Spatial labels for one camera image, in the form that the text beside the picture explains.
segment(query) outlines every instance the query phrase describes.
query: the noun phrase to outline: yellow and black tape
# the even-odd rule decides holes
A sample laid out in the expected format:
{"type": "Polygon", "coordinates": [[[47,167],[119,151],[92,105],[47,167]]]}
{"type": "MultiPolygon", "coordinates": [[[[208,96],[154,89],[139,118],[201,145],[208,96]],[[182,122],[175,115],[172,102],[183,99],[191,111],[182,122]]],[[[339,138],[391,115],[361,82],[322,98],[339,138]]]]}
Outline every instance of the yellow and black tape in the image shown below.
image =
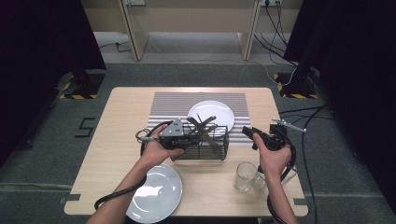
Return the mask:
{"type": "MultiPolygon", "coordinates": [[[[104,75],[95,74],[90,77],[91,80],[96,78],[92,83],[101,83],[104,75]]],[[[70,77],[69,81],[64,85],[64,91],[61,94],[61,99],[71,99],[71,100],[91,100],[95,99],[100,84],[97,86],[90,85],[88,87],[80,87],[76,81],[73,79],[73,76],[70,77]]]]}
{"type": "Polygon", "coordinates": [[[72,95],[72,94],[62,94],[60,96],[61,99],[70,99],[70,100],[91,100],[95,99],[96,95],[72,95]]]}
{"type": "MultiPolygon", "coordinates": [[[[280,83],[278,80],[278,74],[274,75],[276,83],[280,83]]],[[[312,90],[293,90],[289,86],[277,85],[280,96],[285,98],[297,98],[297,99],[318,99],[318,96],[312,92],[312,90]]]]}

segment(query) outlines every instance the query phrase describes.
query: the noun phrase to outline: wire basket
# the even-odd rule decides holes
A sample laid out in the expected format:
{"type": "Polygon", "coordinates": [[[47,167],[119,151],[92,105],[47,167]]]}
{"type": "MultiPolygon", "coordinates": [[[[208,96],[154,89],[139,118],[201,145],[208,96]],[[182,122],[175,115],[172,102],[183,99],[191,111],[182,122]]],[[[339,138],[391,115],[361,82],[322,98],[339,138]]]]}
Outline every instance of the wire basket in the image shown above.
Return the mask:
{"type": "MultiPolygon", "coordinates": [[[[191,126],[183,124],[183,132],[189,133],[191,126]]],[[[208,134],[211,138],[209,143],[205,137],[200,138],[198,145],[191,145],[186,148],[180,156],[171,157],[172,161],[176,160],[222,160],[227,157],[229,145],[229,134],[227,126],[218,126],[208,134]]]]}

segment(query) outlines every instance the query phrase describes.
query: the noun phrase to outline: wooden table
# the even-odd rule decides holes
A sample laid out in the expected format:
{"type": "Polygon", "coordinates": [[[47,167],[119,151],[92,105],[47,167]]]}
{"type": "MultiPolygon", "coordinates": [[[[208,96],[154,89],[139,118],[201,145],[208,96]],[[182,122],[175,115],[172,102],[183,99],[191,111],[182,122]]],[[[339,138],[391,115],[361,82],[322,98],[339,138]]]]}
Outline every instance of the wooden table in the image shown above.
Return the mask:
{"type": "MultiPolygon", "coordinates": [[[[241,92],[246,95],[252,126],[269,130],[272,118],[278,118],[273,95],[266,88],[116,88],[106,104],[84,162],[81,164],[71,194],[80,194],[78,201],[66,202],[69,215],[91,215],[93,205],[111,193],[139,158],[140,144],[134,135],[147,127],[155,92],[241,92]]],[[[171,161],[180,175],[183,194],[172,216],[177,217],[267,217],[268,191],[254,189],[240,193],[233,186],[237,165],[242,161],[259,163],[259,152],[250,147],[229,146],[224,161],[171,161]]],[[[298,217],[308,212],[298,176],[285,191],[298,217]]]]}

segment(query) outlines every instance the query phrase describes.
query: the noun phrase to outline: clear glass cup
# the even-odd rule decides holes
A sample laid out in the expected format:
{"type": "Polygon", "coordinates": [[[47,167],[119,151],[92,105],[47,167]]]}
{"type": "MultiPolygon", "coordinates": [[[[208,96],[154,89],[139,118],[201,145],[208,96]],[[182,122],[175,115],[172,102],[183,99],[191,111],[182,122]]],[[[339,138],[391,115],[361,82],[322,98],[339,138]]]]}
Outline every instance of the clear glass cup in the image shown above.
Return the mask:
{"type": "Polygon", "coordinates": [[[256,166],[251,162],[244,161],[236,168],[233,185],[237,190],[246,192],[252,187],[253,181],[256,180],[257,177],[258,173],[256,166]]]}
{"type": "Polygon", "coordinates": [[[263,191],[265,187],[265,175],[257,172],[257,178],[253,181],[253,188],[257,191],[263,191]]]}

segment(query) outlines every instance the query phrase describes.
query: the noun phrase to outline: black cable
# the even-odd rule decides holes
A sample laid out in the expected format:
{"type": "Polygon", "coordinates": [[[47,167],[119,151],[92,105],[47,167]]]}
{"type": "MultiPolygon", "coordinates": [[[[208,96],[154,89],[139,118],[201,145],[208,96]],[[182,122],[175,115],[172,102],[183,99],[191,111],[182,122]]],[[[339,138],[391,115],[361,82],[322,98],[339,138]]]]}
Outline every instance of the black cable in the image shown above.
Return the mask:
{"type": "MultiPolygon", "coordinates": [[[[158,124],[153,129],[151,129],[150,132],[148,132],[146,137],[150,137],[152,135],[152,132],[154,130],[156,130],[157,128],[159,128],[160,126],[162,126],[164,124],[170,124],[170,123],[172,123],[172,121],[165,121],[165,122],[162,122],[162,123],[158,124]]],[[[147,142],[142,142],[142,146],[140,148],[140,156],[143,155],[143,152],[144,152],[144,150],[146,148],[146,144],[147,144],[147,142]]],[[[113,198],[116,198],[116,197],[120,197],[121,195],[130,193],[132,191],[135,191],[135,190],[139,189],[140,187],[142,187],[146,183],[146,180],[147,180],[147,176],[145,175],[145,177],[139,183],[137,183],[136,185],[131,186],[128,189],[122,189],[120,191],[108,194],[107,196],[100,198],[98,201],[96,201],[96,203],[94,205],[95,209],[97,210],[101,203],[105,203],[105,202],[107,202],[110,199],[113,199],[113,198]]]]}
{"type": "MultiPolygon", "coordinates": [[[[270,42],[268,42],[268,40],[266,40],[265,38],[264,38],[264,36],[262,35],[262,33],[260,33],[260,35],[262,36],[262,39],[268,44],[268,45],[270,45],[271,46],[271,43],[270,42]]],[[[278,48],[277,46],[272,46],[274,49],[277,49],[277,50],[280,50],[280,51],[282,51],[282,53],[284,53],[285,52],[285,50],[283,50],[283,49],[280,49],[280,48],[278,48]]]]}
{"type": "MultiPolygon", "coordinates": [[[[309,121],[311,121],[311,119],[312,119],[321,109],[323,109],[325,106],[327,106],[327,105],[323,105],[323,106],[319,107],[319,108],[317,109],[317,111],[315,111],[315,112],[311,115],[311,117],[306,121],[305,126],[304,126],[304,129],[306,129],[306,127],[308,126],[309,121]]],[[[303,152],[303,159],[304,159],[304,168],[305,168],[305,171],[306,171],[306,177],[307,177],[307,179],[308,179],[308,185],[309,185],[309,188],[310,188],[310,190],[311,190],[312,202],[313,202],[313,204],[314,204],[314,209],[315,209],[315,214],[314,214],[314,216],[315,216],[315,223],[318,223],[318,208],[317,208],[317,202],[316,202],[314,190],[313,190],[313,187],[312,187],[311,175],[309,174],[308,165],[307,165],[307,162],[306,162],[305,148],[304,148],[304,137],[305,137],[305,133],[303,133],[302,139],[301,139],[302,152],[303,152]]]]}
{"type": "Polygon", "coordinates": [[[282,21],[280,20],[280,17],[282,15],[282,6],[277,1],[276,1],[276,9],[277,9],[277,19],[280,25],[280,33],[282,33],[283,39],[286,41],[285,34],[283,33],[282,21]]]}
{"type": "MultiPolygon", "coordinates": [[[[288,173],[290,172],[290,170],[292,169],[292,167],[294,166],[295,162],[296,162],[296,157],[297,157],[297,152],[296,152],[296,148],[295,146],[291,143],[290,139],[288,138],[288,136],[281,132],[281,130],[278,129],[278,133],[280,133],[282,135],[282,138],[285,140],[285,142],[287,144],[290,145],[290,151],[291,151],[291,158],[290,158],[290,162],[288,163],[286,170],[283,172],[283,174],[280,177],[280,180],[283,181],[283,179],[285,179],[285,177],[288,175],[288,173]]],[[[271,213],[271,216],[280,224],[286,224],[286,222],[276,213],[274,207],[271,204],[271,199],[270,196],[268,195],[267,197],[267,206],[268,206],[268,210],[271,213]]]]}
{"type": "Polygon", "coordinates": [[[276,34],[277,34],[277,35],[279,36],[279,38],[282,40],[283,44],[285,44],[285,46],[287,46],[288,43],[286,42],[286,39],[283,39],[283,37],[279,34],[279,31],[277,30],[277,28],[276,28],[276,26],[275,26],[275,23],[274,23],[274,21],[273,21],[271,15],[270,15],[270,12],[268,11],[268,7],[266,7],[265,10],[267,11],[267,15],[268,15],[268,17],[270,18],[270,21],[271,21],[271,23],[272,23],[273,26],[274,26],[274,29],[275,29],[276,34]]]}
{"type": "MultiPolygon", "coordinates": [[[[259,43],[262,45],[263,48],[272,51],[274,54],[276,54],[277,56],[279,56],[280,58],[283,59],[283,56],[282,56],[281,54],[279,54],[278,52],[274,51],[273,49],[268,48],[264,43],[262,43],[262,42],[260,41],[260,39],[259,39],[256,35],[254,35],[254,37],[257,39],[257,41],[259,41],[259,43]]],[[[286,66],[292,66],[292,67],[297,67],[297,64],[296,64],[296,63],[291,62],[291,61],[288,61],[288,60],[285,60],[285,61],[288,62],[288,63],[290,63],[290,64],[292,64],[292,65],[284,64],[284,63],[278,63],[278,64],[282,64],[282,65],[286,65],[286,66]]]]}
{"type": "Polygon", "coordinates": [[[322,108],[322,107],[325,107],[325,106],[327,106],[327,104],[326,104],[326,105],[321,105],[321,106],[307,107],[307,108],[302,108],[302,109],[285,110],[285,111],[279,112],[279,115],[281,115],[281,114],[286,114],[286,113],[291,113],[291,112],[298,112],[298,111],[304,111],[304,110],[318,109],[318,108],[322,108]]]}

